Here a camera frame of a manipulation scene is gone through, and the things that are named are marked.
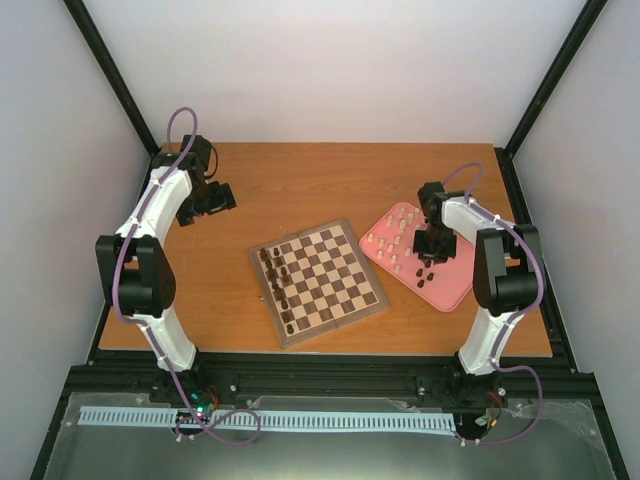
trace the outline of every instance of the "white backdrop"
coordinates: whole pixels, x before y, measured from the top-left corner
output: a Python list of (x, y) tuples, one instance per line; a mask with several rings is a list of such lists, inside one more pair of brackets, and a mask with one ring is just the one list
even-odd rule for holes
[(0, 2), (0, 478), (29, 478), (148, 156), (62, 1)]
[(640, 478), (640, 3), (609, 2), (515, 164), (580, 368)]
[(583, 3), (86, 1), (158, 141), (189, 104), (217, 141), (499, 146)]

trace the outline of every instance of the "wooden table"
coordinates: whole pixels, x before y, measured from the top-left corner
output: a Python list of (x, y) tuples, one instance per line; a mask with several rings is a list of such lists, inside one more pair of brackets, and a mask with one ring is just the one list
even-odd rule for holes
[[(165, 252), (177, 281), (175, 307), (187, 336), (203, 351), (281, 352), (248, 257), (250, 247), (346, 217), (362, 236), (395, 203), (416, 204), (424, 182), (443, 179), (469, 161), (485, 165), (474, 192), (489, 210), (513, 220), (491, 145), (300, 144), (217, 145), (216, 179), (229, 182), (238, 207), (171, 227)], [(447, 185), (464, 189), (475, 175)], [(391, 306), (383, 313), (302, 342), (286, 351), (452, 354), (465, 342), (477, 304), (469, 293), (441, 313), (377, 265)], [(113, 312), (103, 349), (149, 349), (138, 330)], [(539, 312), (522, 320), (508, 355), (550, 356)]]

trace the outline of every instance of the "pink tray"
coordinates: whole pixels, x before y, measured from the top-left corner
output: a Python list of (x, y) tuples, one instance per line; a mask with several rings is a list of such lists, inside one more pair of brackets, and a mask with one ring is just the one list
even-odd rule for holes
[[(400, 223), (406, 222), (403, 232)], [(364, 254), (384, 268), (391, 275), (416, 292), (427, 302), (440, 311), (450, 312), (462, 301), (471, 290), (473, 280), (474, 248), (465, 239), (458, 236), (456, 258), (439, 265), (426, 268), (412, 252), (413, 235), (417, 229), (426, 229), (424, 216), (420, 209), (410, 203), (401, 202), (389, 210), (361, 239), (360, 248)], [(416, 272), (421, 269), (421, 277)], [(433, 280), (428, 281), (427, 275), (433, 273)], [(418, 281), (423, 279), (424, 286), (418, 287)]]

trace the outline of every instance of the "white robotic arm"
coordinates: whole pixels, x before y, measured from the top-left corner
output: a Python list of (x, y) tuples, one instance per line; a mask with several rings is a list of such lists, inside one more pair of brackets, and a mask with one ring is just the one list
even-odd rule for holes
[[(185, 136), (183, 148), (188, 139)], [(158, 366), (165, 370), (167, 364), (161, 352), (177, 372), (190, 369), (196, 355), (173, 307), (175, 277), (162, 250), (169, 227), (176, 217), (180, 225), (188, 225), (194, 216), (235, 207), (228, 184), (205, 181), (210, 152), (211, 144), (196, 136), (189, 154), (174, 170), (171, 165), (178, 154), (158, 154), (147, 188), (129, 219), (115, 235), (101, 236), (96, 242), (103, 290), (111, 303), (117, 256), (123, 239), (135, 227), (126, 255), (129, 261), (137, 260), (137, 267), (121, 266), (119, 306), (122, 314), (142, 330), (158, 358)]]
[[(477, 205), (475, 199), (465, 198), (464, 192), (446, 193), (440, 183), (426, 184), (418, 197), (428, 227), (416, 233), (415, 252), (445, 262), (455, 256), (454, 231), (476, 247), (473, 287), (480, 306), (458, 359), (468, 375), (491, 374), (523, 317), (518, 312), (533, 303), (538, 293), (533, 265), (504, 229), (519, 231), (541, 266), (537, 230), (500, 220)], [(520, 265), (507, 267), (508, 257), (520, 259)]]

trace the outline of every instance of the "chessboard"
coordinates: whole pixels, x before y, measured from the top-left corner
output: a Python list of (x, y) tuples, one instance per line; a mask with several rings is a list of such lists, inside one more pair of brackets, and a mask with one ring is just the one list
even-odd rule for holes
[(282, 347), (388, 306), (346, 219), (254, 247), (249, 256)]

